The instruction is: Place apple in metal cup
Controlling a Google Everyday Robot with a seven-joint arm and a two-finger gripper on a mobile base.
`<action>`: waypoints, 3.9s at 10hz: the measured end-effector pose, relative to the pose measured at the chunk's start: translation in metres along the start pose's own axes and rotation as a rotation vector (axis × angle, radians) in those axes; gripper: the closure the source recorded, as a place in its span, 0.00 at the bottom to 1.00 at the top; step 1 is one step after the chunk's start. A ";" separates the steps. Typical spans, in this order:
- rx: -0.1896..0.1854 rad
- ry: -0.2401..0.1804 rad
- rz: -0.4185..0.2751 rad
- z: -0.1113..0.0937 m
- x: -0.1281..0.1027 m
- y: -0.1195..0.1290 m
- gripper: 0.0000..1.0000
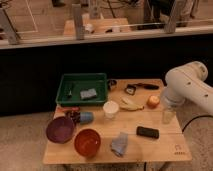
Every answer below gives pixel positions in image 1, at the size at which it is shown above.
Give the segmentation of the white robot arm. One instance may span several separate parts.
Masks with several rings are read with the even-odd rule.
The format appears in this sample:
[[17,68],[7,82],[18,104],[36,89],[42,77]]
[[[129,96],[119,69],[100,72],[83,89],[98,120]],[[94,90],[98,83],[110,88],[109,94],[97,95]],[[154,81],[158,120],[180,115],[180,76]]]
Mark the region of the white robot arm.
[[205,83],[207,67],[199,61],[170,69],[165,75],[166,87],[160,95],[162,123],[169,124],[176,109],[188,99],[213,116],[213,87]]

